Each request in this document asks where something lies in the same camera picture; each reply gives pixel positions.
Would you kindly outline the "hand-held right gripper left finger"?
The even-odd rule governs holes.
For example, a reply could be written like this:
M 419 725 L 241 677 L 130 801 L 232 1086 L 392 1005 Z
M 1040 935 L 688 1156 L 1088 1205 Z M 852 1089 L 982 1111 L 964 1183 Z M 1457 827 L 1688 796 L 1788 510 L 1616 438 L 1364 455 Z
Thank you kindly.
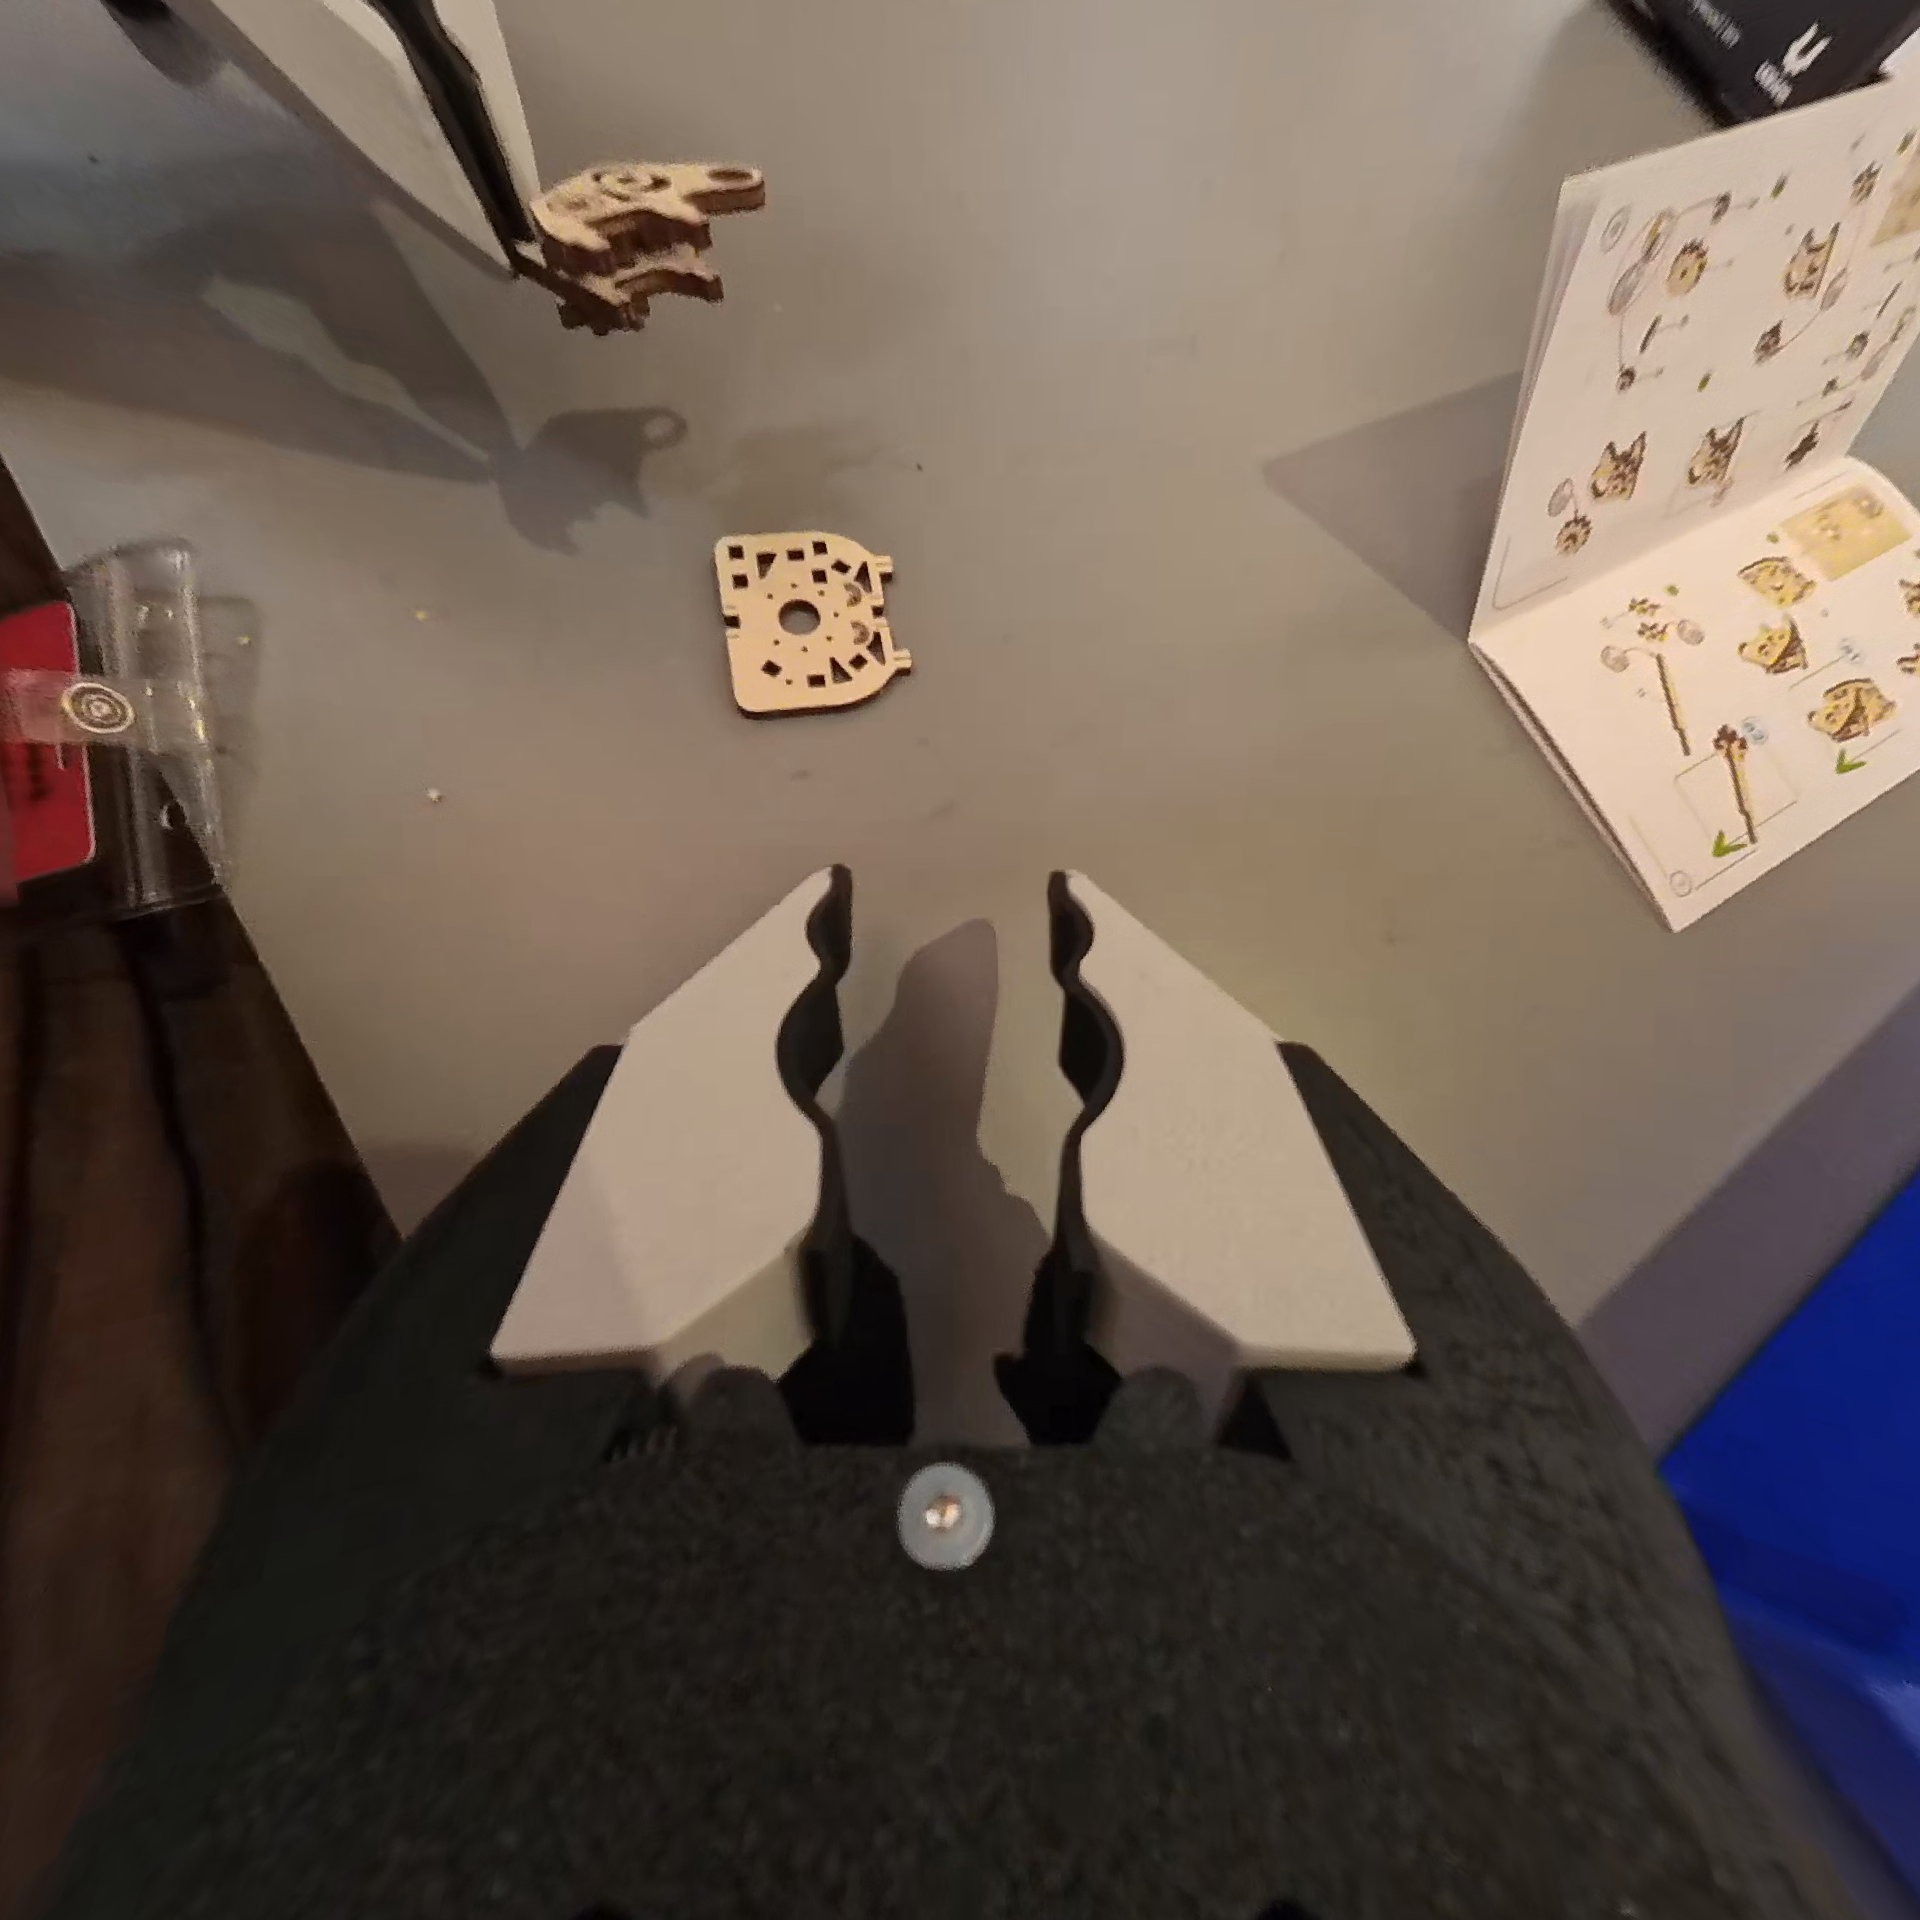
M 834 863 L 636 1022 L 494 1333 L 497 1369 L 781 1379 L 820 1339 L 851 1265 L 824 1105 L 851 947 Z

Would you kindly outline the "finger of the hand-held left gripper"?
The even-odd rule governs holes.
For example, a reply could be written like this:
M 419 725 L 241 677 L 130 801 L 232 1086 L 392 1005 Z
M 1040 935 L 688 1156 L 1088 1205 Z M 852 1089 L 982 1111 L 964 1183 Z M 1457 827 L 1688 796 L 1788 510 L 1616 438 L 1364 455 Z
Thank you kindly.
M 413 5 L 197 1 L 197 32 L 420 225 L 514 279 L 428 101 Z
M 494 1 L 419 1 L 413 55 L 454 159 L 504 247 L 536 240 L 540 168 Z

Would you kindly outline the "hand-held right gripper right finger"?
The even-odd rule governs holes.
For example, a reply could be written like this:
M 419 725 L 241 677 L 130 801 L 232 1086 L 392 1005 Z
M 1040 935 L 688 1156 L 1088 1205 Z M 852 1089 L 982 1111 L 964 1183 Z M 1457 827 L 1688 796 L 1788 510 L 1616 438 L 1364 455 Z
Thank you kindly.
M 1418 1352 L 1281 1037 L 1080 870 L 1048 883 L 1061 1238 L 1121 1376 L 1395 1374 Z

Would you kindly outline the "assembled wooden model piece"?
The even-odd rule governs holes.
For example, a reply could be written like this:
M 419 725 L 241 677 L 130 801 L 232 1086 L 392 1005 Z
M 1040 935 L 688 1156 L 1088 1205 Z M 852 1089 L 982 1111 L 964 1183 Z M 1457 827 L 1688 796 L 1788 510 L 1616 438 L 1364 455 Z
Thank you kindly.
M 513 264 L 558 304 L 564 328 L 595 339 L 644 328 L 656 300 L 720 304 L 714 220 L 765 204 L 763 171 L 698 159 L 585 168 L 528 205 L 532 237 Z

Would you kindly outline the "perforated wooden plate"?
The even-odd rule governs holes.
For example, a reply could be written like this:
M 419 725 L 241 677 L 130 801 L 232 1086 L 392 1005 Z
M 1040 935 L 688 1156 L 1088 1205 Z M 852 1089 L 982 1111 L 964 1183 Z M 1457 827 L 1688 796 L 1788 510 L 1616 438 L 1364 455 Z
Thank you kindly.
M 740 713 L 834 713 L 913 675 L 889 617 L 892 557 L 805 531 L 722 535 L 712 561 Z

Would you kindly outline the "brown clothing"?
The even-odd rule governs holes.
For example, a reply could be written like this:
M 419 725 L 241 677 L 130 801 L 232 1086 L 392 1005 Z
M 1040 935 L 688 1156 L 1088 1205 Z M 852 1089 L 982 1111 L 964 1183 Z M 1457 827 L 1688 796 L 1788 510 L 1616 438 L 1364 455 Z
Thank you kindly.
M 225 896 L 5 903 L 2 1129 L 2 1916 L 34 1916 L 233 1477 L 400 1233 Z

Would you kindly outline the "blue plastic bin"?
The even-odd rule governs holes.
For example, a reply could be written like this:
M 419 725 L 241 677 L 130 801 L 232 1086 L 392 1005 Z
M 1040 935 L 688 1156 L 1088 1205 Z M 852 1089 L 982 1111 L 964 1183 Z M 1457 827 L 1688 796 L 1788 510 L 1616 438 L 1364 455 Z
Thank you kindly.
M 1917 1179 L 1664 1454 L 1798 1757 L 1917 1892 Z

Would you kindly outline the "red card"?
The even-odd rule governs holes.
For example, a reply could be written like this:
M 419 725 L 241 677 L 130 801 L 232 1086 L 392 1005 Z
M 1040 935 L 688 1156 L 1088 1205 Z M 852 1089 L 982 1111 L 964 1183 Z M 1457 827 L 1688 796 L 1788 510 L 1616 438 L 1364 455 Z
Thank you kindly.
M 81 677 L 81 629 L 65 598 L 2 621 L 2 900 L 81 873 L 98 854 L 90 758 L 62 732 L 60 696 Z

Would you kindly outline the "open instruction booklet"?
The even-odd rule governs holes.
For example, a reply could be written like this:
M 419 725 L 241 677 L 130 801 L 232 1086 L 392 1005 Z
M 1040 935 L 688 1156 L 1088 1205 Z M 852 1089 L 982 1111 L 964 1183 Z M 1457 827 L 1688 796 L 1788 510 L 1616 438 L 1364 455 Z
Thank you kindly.
M 1916 70 L 1563 181 L 1470 648 L 1668 928 L 1916 775 Z

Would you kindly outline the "black cardboard box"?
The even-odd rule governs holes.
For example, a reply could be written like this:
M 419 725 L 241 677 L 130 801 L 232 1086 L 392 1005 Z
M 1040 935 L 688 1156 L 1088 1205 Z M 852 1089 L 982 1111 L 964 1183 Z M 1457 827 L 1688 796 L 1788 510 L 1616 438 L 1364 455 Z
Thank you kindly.
M 1916 1 L 1608 1 L 1717 123 L 1882 81 L 1916 49 Z

